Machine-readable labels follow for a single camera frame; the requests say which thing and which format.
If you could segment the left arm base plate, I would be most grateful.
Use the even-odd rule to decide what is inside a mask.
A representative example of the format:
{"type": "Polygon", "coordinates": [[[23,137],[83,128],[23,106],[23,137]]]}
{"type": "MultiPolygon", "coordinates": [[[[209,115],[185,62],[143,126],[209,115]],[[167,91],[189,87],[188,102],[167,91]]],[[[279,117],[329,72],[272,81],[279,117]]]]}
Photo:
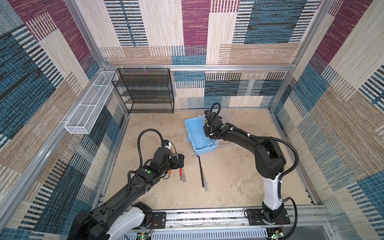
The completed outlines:
{"type": "Polygon", "coordinates": [[[150,229],[164,229],[166,227],[166,212],[152,212],[145,214],[143,223],[140,225],[140,228],[145,230],[150,229]]]}

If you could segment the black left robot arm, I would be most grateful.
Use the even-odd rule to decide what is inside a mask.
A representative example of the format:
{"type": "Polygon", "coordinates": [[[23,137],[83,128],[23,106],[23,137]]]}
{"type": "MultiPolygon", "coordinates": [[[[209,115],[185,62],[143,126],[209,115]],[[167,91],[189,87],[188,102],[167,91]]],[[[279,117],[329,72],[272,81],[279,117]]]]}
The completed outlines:
{"type": "Polygon", "coordinates": [[[172,154],[164,138],[154,157],[140,162],[136,171],[128,172],[128,183],[99,207],[79,212],[73,220],[69,240],[115,240],[127,231],[151,224],[150,208],[137,204],[128,210],[139,197],[157,184],[169,170],[184,166],[184,155],[172,154]]]}

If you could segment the black hex key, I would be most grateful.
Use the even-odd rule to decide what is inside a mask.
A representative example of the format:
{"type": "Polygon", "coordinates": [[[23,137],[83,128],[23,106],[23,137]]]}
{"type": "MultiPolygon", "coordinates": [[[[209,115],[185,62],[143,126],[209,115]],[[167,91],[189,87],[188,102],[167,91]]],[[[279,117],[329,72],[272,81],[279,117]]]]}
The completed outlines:
{"type": "Polygon", "coordinates": [[[198,155],[193,155],[192,157],[193,158],[198,158],[199,169],[200,169],[200,174],[201,174],[201,181],[202,181],[202,186],[204,188],[205,187],[205,182],[204,182],[204,173],[203,173],[203,169],[202,169],[201,158],[198,155]]]}

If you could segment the teal utility knife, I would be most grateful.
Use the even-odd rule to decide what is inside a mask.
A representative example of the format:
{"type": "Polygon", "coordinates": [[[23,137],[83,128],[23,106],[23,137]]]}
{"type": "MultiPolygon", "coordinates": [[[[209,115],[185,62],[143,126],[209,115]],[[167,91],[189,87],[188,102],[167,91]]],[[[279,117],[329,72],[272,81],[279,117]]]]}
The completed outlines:
{"type": "Polygon", "coordinates": [[[208,186],[208,183],[207,183],[207,180],[205,178],[203,170],[202,170],[202,177],[203,177],[203,185],[204,185],[205,191],[208,192],[209,191],[209,186],[208,186]]]}

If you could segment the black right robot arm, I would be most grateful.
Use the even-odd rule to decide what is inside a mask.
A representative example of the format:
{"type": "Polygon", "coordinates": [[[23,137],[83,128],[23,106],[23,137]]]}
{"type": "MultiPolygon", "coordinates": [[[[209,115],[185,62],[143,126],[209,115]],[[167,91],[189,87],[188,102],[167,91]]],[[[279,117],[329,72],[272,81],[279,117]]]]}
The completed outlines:
{"type": "Polygon", "coordinates": [[[220,116],[221,104],[214,103],[209,110],[204,112],[204,132],[212,140],[224,140],[234,143],[254,154],[256,169],[264,181],[264,201],[262,210],[264,222],[274,224],[285,210],[282,199],[282,178],[291,173],[299,164],[297,150],[288,142],[274,138],[252,135],[231,123],[223,123],[220,116]],[[280,148],[280,143],[286,145],[294,154],[293,165],[285,170],[287,163],[280,148]]]}

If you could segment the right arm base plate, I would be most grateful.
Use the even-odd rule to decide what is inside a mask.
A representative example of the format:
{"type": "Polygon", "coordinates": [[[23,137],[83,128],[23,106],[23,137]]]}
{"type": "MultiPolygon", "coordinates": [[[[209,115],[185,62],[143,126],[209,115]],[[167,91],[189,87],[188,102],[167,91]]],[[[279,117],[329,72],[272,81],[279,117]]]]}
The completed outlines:
{"type": "Polygon", "coordinates": [[[284,207],[274,211],[270,209],[246,209],[244,215],[250,226],[291,224],[291,219],[284,207]]]}

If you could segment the orange sleeved hex key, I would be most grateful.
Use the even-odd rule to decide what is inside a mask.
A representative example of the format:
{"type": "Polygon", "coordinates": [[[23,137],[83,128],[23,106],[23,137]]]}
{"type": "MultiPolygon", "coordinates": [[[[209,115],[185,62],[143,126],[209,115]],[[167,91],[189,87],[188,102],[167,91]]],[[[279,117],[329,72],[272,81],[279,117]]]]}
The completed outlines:
{"type": "Polygon", "coordinates": [[[163,180],[169,180],[171,178],[171,175],[172,175],[172,171],[169,170],[168,173],[165,175],[165,177],[163,178],[163,180]]]}

